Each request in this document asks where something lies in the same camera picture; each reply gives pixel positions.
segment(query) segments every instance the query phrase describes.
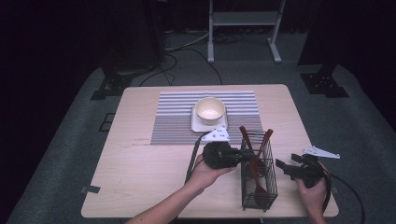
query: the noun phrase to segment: dark background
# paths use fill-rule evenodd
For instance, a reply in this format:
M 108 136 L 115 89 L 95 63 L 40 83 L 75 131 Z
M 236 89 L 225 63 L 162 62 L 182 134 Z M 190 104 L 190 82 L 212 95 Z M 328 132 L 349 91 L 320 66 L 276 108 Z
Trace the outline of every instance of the dark background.
M 147 11 L 139 10 L 145 7 L 142 2 L 0 1 L 0 222 L 7 220 L 23 194 L 88 75 L 104 64 L 107 68 L 112 64 L 141 68 L 161 60 L 159 37 L 152 33 L 159 29 L 148 28 Z M 156 2 L 161 21 L 157 28 L 207 29 L 207 2 Z M 276 0 L 214 2 L 216 10 L 224 11 L 274 9 L 278 4 Z M 388 3 L 288 1 L 281 32 L 310 28 L 300 64 L 335 58 L 357 77 L 395 127 L 396 48 L 392 34 L 396 20 L 395 8 Z M 122 12 L 125 8 L 133 13 Z M 139 36 L 147 37 L 148 42 Z M 139 61 L 136 55 L 144 60 Z

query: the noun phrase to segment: white plate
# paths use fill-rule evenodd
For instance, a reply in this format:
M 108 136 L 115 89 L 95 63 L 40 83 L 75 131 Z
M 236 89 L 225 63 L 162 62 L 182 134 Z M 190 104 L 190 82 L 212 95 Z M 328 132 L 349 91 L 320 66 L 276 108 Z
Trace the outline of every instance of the white plate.
M 227 122 L 227 108 L 225 108 L 225 113 L 223 117 L 219 120 L 217 124 L 207 125 L 203 124 L 197 114 L 195 113 L 195 105 L 191 108 L 191 129 L 197 133 L 204 133 L 204 132 L 211 132 L 217 128 L 223 127 L 227 129 L 228 122 Z

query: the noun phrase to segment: white bowl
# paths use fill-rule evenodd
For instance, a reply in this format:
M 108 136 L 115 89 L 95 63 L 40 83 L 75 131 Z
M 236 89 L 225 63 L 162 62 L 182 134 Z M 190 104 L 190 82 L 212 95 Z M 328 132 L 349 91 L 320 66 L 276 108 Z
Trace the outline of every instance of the white bowl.
M 216 124 L 225 113 L 224 103 L 215 97 L 206 97 L 195 105 L 195 113 L 198 119 L 207 125 Z

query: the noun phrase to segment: human arm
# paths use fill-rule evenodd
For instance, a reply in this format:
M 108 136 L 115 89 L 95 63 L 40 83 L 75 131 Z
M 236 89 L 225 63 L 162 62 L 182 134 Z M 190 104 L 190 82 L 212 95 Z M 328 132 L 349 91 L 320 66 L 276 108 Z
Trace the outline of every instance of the human arm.
M 326 181 L 321 178 L 312 188 L 307 189 L 302 179 L 295 179 L 306 212 L 312 224 L 326 224 L 323 216 L 323 202 L 326 197 Z
M 168 196 L 162 202 L 154 205 L 143 213 L 131 218 L 126 223 L 169 223 L 204 190 L 215 183 L 216 179 L 234 168 L 214 170 L 207 166 L 199 155 L 195 161 L 195 168 L 190 180 L 179 190 Z

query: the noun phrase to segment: gray carpet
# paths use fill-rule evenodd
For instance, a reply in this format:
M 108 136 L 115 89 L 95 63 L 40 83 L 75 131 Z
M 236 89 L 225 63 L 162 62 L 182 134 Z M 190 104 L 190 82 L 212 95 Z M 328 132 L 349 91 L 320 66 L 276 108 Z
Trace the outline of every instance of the gray carpet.
M 349 98 L 310 95 L 300 78 L 316 72 L 317 65 L 297 66 L 305 34 L 279 34 L 276 44 L 282 64 L 274 64 L 264 35 L 245 35 L 232 44 L 215 45 L 215 63 L 223 85 L 285 84 L 300 113 L 308 136 L 317 147 L 339 153 L 341 160 L 323 159 L 328 169 L 345 179 L 361 196 L 366 223 L 396 223 L 396 133 L 361 90 L 357 79 L 338 66 L 333 73 Z M 166 47 L 193 40 L 197 35 L 169 35 Z M 206 56 L 206 45 L 189 47 Z M 203 57 L 192 50 L 170 53 L 175 68 L 156 75 L 143 86 L 219 85 L 219 77 Z M 167 56 L 162 68 L 174 64 Z M 139 86 L 153 71 L 132 81 Z M 80 214 L 85 194 L 106 141 L 98 132 L 106 113 L 114 113 L 119 96 L 91 101 L 104 74 L 100 68 L 90 77 L 70 106 L 63 123 L 35 171 L 8 223 L 121 223 L 118 218 L 84 218 Z M 352 192 L 334 179 L 335 200 L 340 213 L 329 223 L 360 223 L 361 209 Z M 260 223 L 258 219 L 178 220 L 177 223 Z M 265 219 L 264 223 L 308 223 L 306 218 Z

